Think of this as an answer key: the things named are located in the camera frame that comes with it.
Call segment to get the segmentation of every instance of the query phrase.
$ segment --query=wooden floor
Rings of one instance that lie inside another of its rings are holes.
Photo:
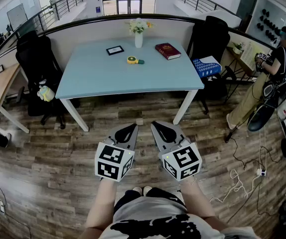
[[[198,101],[192,102],[180,122],[184,133],[195,141],[203,158],[197,180],[208,199],[224,198],[237,179],[230,178],[236,169],[247,191],[259,164],[249,163],[243,170],[241,162],[233,157],[235,142],[224,142],[228,134],[225,121],[240,101],[248,85],[240,86],[227,104],[208,101],[209,114],[203,113]],[[96,196],[99,178],[94,176],[94,155],[102,141],[114,126],[136,122],[139,134],[135,162],[118,186],[117,197],[134,186],[156,186],[178,194],[177,182],[165,172],[157,158],[157,148],[150,130],[153,120],[172,122],[184,92],[147,93],[135,95],[105,96],[81,99],[77,109],[90,128],[84,132],[72,117],[65,115],[66,128],[59,129],[54,117],[45,126],[40,117],[27,114],[26,103],[5,105],[12,115],[30,129],[26,134],[15,128],[0,114],[0,127],[13,135],[9,146],[0,148],[0,187],[5,193],[6,212],[27,224],[34,239],[77,238],[86,215]],[[274,160],[267,158],[267,177],[260,192],[260,212],[276,213],[286,193],[286,159],[282,158],[280,141],[283,138],[276,114],[261,130],[261,144],[271,151]],[[249,133],[242,127],[235,134],[238,149],[236,156],[248,161],[259,158],[259,132]],[[262,151],[265,164],[265,152]],[[245,202],[244,191],[232,192],[223,204],[213,201],[216,214],[223,221],[229,218]],[[252,226],[260,237],[271,236],[278,216],[258,215],[256,210],[258,189],[245,207],[229,222],[232,226]],[[0,213],[0,238],[29,238],[28,229]]]

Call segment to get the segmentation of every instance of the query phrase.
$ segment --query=whiteboard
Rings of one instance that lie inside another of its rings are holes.
[[[23,4],[8,11],[7,15],[13,30],[16,30],[22,23],[27,21],[27,15],[25,14]]]

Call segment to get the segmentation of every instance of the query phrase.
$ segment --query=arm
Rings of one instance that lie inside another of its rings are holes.
[[[278,72],[280,66],[281,66],[281,63],[279,62],[277,58],[274,60],[271,66],[267,64],[266,62],[262,63],[262,68],[264,68],[267,72],[269,72],[272,75],[275,75]]]
[[[98,194],[85,224],[86,229],[79,239],[97,239],[103,230],[112,224],[116,192],[114,181],[103,179],[100,182]]]
[[[218,231],[228,227],[215,216],[212,205],[199,188],[193,176],[183,180],[180,189],[188,213],[201,217],[213,229]]]

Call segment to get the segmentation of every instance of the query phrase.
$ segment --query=red book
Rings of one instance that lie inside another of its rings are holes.
[[[168,42],[155,45],[155,49],[159,53],[161,53],[167,60],[179,58],[181,56],[181,53]]]

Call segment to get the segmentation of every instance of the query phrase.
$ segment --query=picture frame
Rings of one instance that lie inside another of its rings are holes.
[[[124,52],[124,49],[120,45],[107,49],[107,53],[109,56],[118,54],[120,52]]]
[[[3,65],[0,65],[0,73],[4,70]]]

